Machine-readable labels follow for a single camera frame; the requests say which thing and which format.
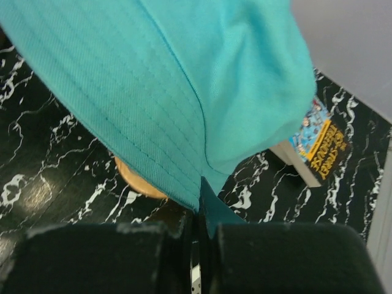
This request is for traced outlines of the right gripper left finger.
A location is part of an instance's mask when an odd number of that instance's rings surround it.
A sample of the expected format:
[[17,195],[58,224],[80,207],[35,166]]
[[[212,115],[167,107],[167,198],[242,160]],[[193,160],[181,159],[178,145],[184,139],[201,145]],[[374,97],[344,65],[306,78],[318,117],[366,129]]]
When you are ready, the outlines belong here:
[[28,230],[1,270],[2,293],[189,293],[191,213],[140,224]]

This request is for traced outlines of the teal bucket hat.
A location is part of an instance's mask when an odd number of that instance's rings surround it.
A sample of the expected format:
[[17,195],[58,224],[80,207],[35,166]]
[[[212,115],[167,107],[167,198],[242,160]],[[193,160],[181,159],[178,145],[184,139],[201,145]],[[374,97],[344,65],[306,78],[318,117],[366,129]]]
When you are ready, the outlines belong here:
[[2,1],[45,86],[136,174],[193,211],[295,134],[316,92],[290,1]]

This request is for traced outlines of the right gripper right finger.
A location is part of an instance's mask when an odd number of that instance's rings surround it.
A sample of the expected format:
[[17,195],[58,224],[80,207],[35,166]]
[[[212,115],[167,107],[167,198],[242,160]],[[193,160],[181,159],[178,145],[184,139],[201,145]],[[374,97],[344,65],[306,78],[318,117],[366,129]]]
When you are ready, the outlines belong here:
[[203,293],[384,293],[363,239],[339,224],[248,223],[200,187]]

